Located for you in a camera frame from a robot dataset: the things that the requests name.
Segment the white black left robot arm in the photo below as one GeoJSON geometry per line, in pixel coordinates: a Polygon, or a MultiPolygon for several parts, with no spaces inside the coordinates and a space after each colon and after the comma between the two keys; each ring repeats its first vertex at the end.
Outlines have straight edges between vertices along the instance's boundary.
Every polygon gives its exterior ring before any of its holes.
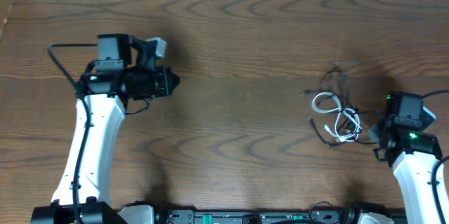
{"type": "Polygon", "coordinates": [[[166,223],[163,210],[135,202],[117,211],[110,205],[110,171],[116,139],[130,113],[129,100],[169,96],[180,83],[171,68],[158,66],[167,43],[129,34],[100,34],[78,81],[76,126],[59,185],[48,206],[36,207],[32,223],[166,223]]]}

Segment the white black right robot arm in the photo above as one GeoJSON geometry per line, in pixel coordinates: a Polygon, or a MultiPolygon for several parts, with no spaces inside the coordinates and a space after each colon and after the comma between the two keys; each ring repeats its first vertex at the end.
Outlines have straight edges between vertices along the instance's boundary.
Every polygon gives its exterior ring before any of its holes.
{"type": "Polygon", "coordinates": [[[424,96],[391,92],[381,119],[368,130],[378,144],[379,162],[388,163],[401,189],[409,223],[447,223],[448,193],[438,138],[424,130],[436,119],[424,96]]]}

